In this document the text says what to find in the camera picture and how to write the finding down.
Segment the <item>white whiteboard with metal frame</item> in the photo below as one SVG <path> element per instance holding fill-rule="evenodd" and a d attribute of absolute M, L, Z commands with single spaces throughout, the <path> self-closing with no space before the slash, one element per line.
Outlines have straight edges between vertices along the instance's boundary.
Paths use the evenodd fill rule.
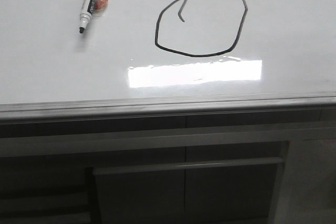
<path fill-rule="evenodd" d="M 335 0 L 1 0 L 1 122 L 335 106 Z"/>

